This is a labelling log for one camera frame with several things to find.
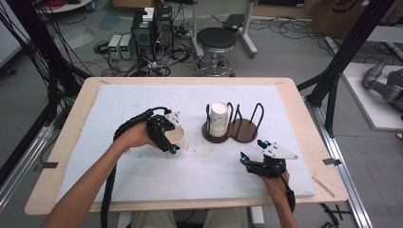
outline table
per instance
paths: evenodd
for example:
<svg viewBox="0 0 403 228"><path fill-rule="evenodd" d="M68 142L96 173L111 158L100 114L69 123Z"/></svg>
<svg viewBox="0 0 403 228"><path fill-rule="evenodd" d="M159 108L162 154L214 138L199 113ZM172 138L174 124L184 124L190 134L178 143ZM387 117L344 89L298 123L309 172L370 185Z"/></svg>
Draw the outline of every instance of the table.
<svg viewBox="0 0 403 228"><path fill-rule="evenodd" d="M55 204L60 185L63 181L69 155L79 139L86 117L94 103L101 85L269 85L276 86L286 109L297 143L312 176L317 194L311 198L297 199L303 202L331 202L347 200L348 195L333 165L325 165L322 160L330 158L314 122L296 85L288 78L90 78L87 79L74 107L67 118L64 128L56 142L49 162L59 162L56 169L45 169L41 174L26 206L29 215L49 213ZM180 210L191 208L244 207L272 204L270 198L260 199L214 199L183 200L176 202L140 201L111 205L110 211L137 210ZM95 203L92 212L100 211L100 203Z"/></svg>

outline concrete floor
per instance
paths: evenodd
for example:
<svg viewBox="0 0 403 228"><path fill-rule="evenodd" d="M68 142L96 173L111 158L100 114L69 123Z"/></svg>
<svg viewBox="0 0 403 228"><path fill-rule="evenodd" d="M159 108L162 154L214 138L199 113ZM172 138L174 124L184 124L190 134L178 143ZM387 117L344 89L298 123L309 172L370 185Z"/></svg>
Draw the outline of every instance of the concrete floor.
<svg viewBox="0 0 403 228"><path fill-rule="evenodd" d="M88 62L99 59L93 52L93 46L108 40L114 32L128 32L131 26L129 12L114 11L109 2L100 2L97 10L88 13L85 9L77 9L55 15L60 23L71 23L86 18L83 22L71 24L68 27L85 27L90 29L94 40L74 51L81 61ZM231 11L217 14L242 13L244 5ZM211 12L201 11L199 28L204 26L218 27L220 24L210 17ZM221 21L226 16L218 16ZM257 47L259 54L253 59L238 41L234 50L223 55L228 58L237 77L289 77L298 85L318 75L332 61L327 49L319 46L318 39L288 39L273 32L269 28L250 28L249 35ZM379 58L383 54L366 44L359 51L359 56ZM10 63L17 69L15 75L8 75L1 69L0 75L0 164L2 165L15 146L20 142L37 116L47 104L47 90L36 69L23 53L17 54ZM94 75L101 75L105 64L91 66ZM171 67L169 76L193 76L194 63L177 64ZM301 91L307 95L311 88ZM392 131L372 130L361 109L358 107L352 93L340 79L337 93L335 113L335 135L338 146L349 167L355 186L369 214L373 227L399 227L403 223L403 183L400 180L403 165L403 142L399 141ZM46 159L51 147L45 151ZM0 214L1 227L39 227L44 217L28 216L24 212L34 184L40 173L33 168L39 164L36 161L23 179L15 194L12 196ZM337 204L340 210L350 211L347 202ZM335 204L329 204L332 210ZM263 208L266 226L278 227L277 217L273 207ZM186 213L177 213L178 220L186 218ZM323 212L318 204L299 204L295 212L300 227L322 227L326 221L331 221L329 215ZM352 215L339 216L340 227L356 227ZM111 213L110 224L117 224L117 214ZM190 221L200 222L202 212L196 214ZM89 215L85 227L98 227L99 215Z"/></svg>

